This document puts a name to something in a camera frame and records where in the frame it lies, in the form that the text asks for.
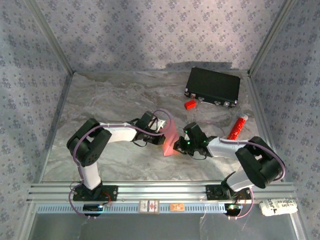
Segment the wallpaper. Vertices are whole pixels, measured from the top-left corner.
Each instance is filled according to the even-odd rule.
[[[283,0],[38,0],[75,71],[247,70]]]
[[[299,1],[253,77],[310,235],[320,239],[320,2]]]
[[[23,1],[0,1],[0,239],[16,239],[66,73]]]

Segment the orange sticker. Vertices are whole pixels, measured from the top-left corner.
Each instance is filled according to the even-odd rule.
[[[185,204],[184,203],[171,203],[170,204],[170,211],[172,212],[179,212],[185,210]]]

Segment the pink sponge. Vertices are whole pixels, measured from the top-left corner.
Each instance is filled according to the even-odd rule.
[[[179,140],[179,135],[178,135],[176,124],[175,124],[174,120],[171,121],[171,124],[170,124],[170,120],[167,120],[165,127],[163,129],[161,129],[160,131],[164,132],[167,129],[168,129],[168,131],[164,134],[164,136],[165,136],[164,144],[162,145],[163,155],[165,157],[179,153],[178,151],[174,150],[174,144],[176,141]]]

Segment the red cylinder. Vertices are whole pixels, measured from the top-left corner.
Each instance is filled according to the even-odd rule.
[[[241,114],[238,120],[235,122],[227,139],[236,140],[247,120],[248,120],[248,116],[245,114]]]

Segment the wall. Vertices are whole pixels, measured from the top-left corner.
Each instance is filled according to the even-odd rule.
[[[320,2],[299,1],[253,77],[306,225],[320,239]]]
[[[283,0],[37,2],[72,68],[103,72],[247,70]]]
[[[66,73],[23,1],[0,2],[0,239],[16,239]]]

